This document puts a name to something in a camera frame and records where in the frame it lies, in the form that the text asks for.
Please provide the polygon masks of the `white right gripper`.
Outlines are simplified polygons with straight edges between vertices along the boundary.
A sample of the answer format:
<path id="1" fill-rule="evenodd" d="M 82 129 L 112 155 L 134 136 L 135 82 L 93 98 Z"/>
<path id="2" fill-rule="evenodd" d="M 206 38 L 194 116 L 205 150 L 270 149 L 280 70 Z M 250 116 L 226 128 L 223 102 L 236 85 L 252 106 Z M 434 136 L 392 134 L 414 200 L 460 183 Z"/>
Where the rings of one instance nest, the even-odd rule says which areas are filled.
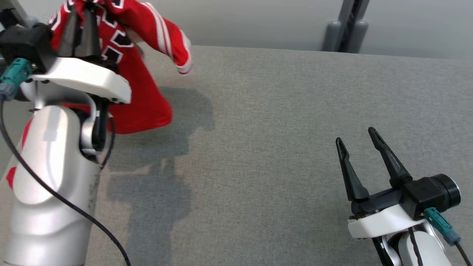
<path id="1" fill-rule="evenodd" d="M 374 147 L 380 152 L 388 170 L 392 187 L 402 187 L 412 181 L 411 174 L 387 145 L 378 131 L 368 128 Z M 403 231 L 425 222 L 424 219 L 413 220 L 400 206 L 401 191 L 387 189 L 370 196 L 360 182 L 352 164 L 350 155 L 341 138 L 336 139 L 338 160 L 347 198 L 351 201 L 352 216 L 348 220 L 348 230 L 356 239 L 376 238 Z"/>

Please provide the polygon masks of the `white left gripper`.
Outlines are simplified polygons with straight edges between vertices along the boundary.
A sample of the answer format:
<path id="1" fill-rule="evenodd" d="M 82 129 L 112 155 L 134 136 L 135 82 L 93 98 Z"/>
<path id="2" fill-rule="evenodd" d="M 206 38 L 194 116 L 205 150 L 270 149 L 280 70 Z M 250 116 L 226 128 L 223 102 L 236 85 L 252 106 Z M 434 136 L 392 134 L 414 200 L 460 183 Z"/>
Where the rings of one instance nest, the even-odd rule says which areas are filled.
<path id="1" fill-rule="evenodd" d="M 72 6 L 61 42 L 58 56 L 75 56 L 81 38 L 81 58 L 99 58 L 100 39 L 94 8 L 83 10 L 81 18 L 76 6 Z M 115 72 L 76 58 L 57 58 L 46 74 L 34 74 L 31 82 L 20 85 L 21 92 L 36 107 L 62 104 L 93 104 L 91 96 L 105 98 L 117 104 L 129 104 L 132 98 L 128 81 Z"/>

